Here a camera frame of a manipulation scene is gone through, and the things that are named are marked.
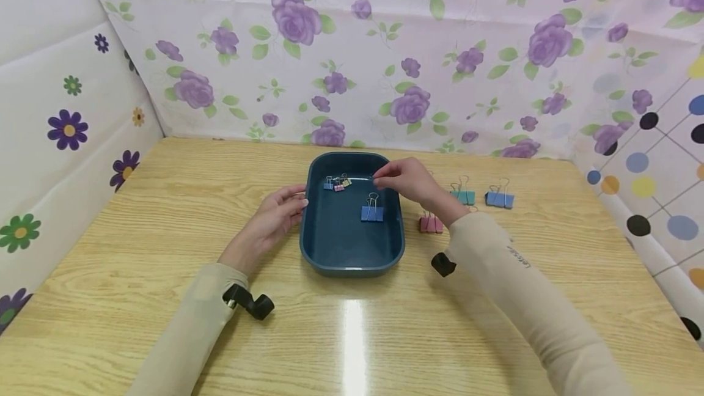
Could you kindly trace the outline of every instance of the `blue binder clip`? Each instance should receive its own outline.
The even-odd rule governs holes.
[[[375,192],[369,193],[367,198],[367,204],[362,207],[361,219],[362,222],[383,222],[384,221],[384,207],[377,207],[376,200],[379,199],[379,195]]]
[[[490,207],[507,208],[510,210],[513,208],[514,199],[514,196],[508,193],[508,184],[510,183],[510,179],[502,179],[506,179],[505,185],[488,187],[489,191],[485,194],[485,202]]]

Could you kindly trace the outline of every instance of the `forearm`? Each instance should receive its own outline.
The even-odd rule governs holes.
[[[528,341],[559,395],[629,395],[601,337],[485,213],[450,227],[448,256],[467,271]]]
[[[145,359],[126,396],[189,396],[233,310],[222,294],[248,288],[241,272],[212,263],[196,275],[179,309]]]

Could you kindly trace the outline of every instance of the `wooden table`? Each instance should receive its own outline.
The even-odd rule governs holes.
[[[1,393],[124,394],[199,267],[217,259],[265,194],[304,182],[310,161],[328,151],[160,142],[2,335]],[[601,333],[636,394],[704,394],[704,356],[573,165],[413,155],[444,186],[467,174],[478,199],[509,177],[514,210],[480,209]],[[420,207],[402,207],[406,253],[378,279],[315,274],[292,233],[252,282],[276,310],[265,322],[236,313],[194,394],[552,394],[497,309],[459,271],[441,279],[430,267],[448,234],[417,233]]]

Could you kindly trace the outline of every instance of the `yellow dot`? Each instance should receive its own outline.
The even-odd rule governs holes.
[[[601,190],[607,195],[615,195],[620,187],[621,183],[618,181],[618,178],[612,175],[608,175],[601,182]]]
[[[689,270],[689,279],[697,288],[704,290],[704,269],[691,268]]]
[[[631,190],[638,197],[652,197],[656,193],[656,182],[650,177],[640,177],[633,181]]]

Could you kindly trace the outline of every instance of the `hand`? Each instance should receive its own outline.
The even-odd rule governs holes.
[[[305,190],[305,185],[288,186],[265,197],[259,210],[227,245],[218,262],[251,275],[262,257],[294,225],[301,223],[308,202]]]

